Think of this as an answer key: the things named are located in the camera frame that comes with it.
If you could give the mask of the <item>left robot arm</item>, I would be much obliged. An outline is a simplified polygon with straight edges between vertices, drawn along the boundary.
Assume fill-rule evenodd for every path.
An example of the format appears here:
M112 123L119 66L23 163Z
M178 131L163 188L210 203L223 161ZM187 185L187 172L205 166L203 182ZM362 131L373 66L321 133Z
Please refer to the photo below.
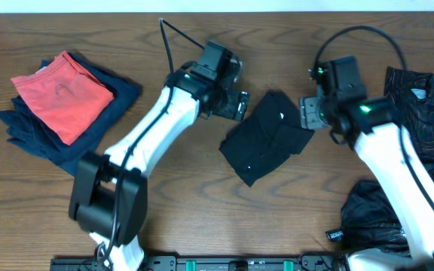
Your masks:
M215 72L194 66L168 75L143 119L104 154L78 163L69 217L96 242L80 268L138 270L145 258L138 233L148 211L148 177L176 138L200 114L242 120L249 94L235 90L239 69Z

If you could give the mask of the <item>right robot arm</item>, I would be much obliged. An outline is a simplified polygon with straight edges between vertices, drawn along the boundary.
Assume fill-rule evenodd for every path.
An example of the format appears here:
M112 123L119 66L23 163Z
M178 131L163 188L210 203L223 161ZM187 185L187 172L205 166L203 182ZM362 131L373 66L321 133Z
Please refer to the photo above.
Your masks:
M370 248L347 254L348 270L434 270L434 182L409 131L385 97L337 103L330 97L299 101L304 128L331 127L335 143L348 144L387 196L408 243L410 257Z

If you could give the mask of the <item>black t-shirt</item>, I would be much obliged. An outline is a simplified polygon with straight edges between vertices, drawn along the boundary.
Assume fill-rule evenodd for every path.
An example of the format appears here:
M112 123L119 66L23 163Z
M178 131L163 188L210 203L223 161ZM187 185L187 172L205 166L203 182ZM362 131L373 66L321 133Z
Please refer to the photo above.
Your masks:
M301 127L295 103L282 91L270 90L252 114L231 129L219 150L237 176L251 187L294 154L300 154L314 131Z

